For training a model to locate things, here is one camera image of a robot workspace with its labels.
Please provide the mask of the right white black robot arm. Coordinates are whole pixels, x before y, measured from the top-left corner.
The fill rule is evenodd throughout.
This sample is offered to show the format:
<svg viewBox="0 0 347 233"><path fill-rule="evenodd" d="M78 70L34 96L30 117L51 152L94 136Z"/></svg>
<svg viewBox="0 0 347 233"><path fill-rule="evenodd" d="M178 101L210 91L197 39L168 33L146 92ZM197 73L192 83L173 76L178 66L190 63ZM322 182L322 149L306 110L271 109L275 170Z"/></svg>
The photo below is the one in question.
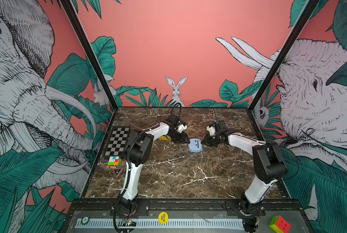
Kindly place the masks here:
<svg viewBox="0 0 347 233"><path fill-rule="evenodd" d="M253 157L255 176L239 204L244 215L251 215L271 186L288 172L282 149L276 143L256 140L231 130L223 120L208 125L203 139L203 144L211 147L222 143L239 148Z"/></svg>

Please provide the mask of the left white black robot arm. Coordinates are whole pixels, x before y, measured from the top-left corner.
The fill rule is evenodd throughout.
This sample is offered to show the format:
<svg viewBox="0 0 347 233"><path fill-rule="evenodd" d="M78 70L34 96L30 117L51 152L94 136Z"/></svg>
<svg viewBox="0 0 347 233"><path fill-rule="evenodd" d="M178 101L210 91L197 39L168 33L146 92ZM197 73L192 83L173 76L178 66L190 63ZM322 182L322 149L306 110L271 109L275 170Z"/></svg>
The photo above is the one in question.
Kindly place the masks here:
<svg viewBox="0 0 347 233"><path fill-rule="evenodd" d="M150 156L153 142L162 136L168 136L174 143L189 143L186 129L186 123L181 120L177 124L166 120L150 128L140 131L135 129L132 132L125 149L126 176L118 196L119 206L130 213L136 209L140 173Z"/></svg>

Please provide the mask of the yellow rectangular alarm clock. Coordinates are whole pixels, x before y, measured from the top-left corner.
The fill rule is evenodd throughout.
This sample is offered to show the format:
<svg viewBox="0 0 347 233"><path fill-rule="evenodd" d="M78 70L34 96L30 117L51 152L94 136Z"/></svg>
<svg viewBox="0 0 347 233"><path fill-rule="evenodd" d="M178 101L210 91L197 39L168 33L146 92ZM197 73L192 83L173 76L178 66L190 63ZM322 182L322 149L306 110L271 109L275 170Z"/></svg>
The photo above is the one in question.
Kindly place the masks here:
<svg viewBox="0 0 347 233"><path fill-rule="evenodd" d="M167 135L161 136L161 137L159 137L159 139L160 139L160 140L165 140L165 141L171 141L170 136L167 136Z"/></svg>

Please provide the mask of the light blue small alarm clock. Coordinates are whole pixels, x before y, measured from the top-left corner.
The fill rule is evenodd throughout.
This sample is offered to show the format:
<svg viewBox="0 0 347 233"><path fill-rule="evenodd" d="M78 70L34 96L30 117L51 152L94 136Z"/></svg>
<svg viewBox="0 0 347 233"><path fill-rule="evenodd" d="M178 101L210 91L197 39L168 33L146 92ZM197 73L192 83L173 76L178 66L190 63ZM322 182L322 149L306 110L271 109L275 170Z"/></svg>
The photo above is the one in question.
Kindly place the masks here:
<svg viewBox="0 0 347 233"><path fill-rule="evenodd" d="M203 149L201 140L198 138L191 138L188 144L188 149L193 153L201 152Z"/></svg>

